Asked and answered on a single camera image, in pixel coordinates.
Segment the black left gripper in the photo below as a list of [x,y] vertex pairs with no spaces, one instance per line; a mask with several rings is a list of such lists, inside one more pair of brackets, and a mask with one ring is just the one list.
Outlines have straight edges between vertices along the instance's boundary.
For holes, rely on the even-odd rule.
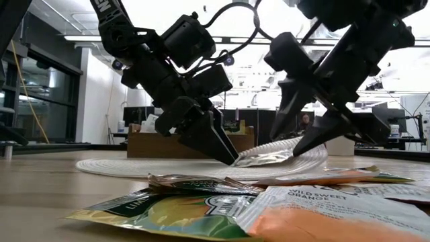
[[166,108],[155,121],[155,130],[171,136],[175,128],[178,142],[226,165],[239,153],[223,128],[224,116],[209,100],[232,89],[224,67],[217,64],[200,74],[184,77],[162,56],[141,45],[126,49],[127,65],[121,83],[130,89],[138,85],[152,97],[153,105]]

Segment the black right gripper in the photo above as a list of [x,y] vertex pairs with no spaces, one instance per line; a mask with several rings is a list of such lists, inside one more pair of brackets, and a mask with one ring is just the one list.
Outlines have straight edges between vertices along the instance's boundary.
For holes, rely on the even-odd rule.
[[[298,157],[339,136],[360,143],[382,141],[389,133],[388,125],[373,114],[354,113],[345,104],[358,100],[358,88],[380,72],[378,63],[389,51],[414,43],[411,27],[392,13],[373,13],[354,21],[315,71],[331,106],[315,118],[293,155]],[[295,79],[286,78],[278,85],[282,98],[270,132],[272,140],[287,133],[303,107],[314,100],[310,88]]]

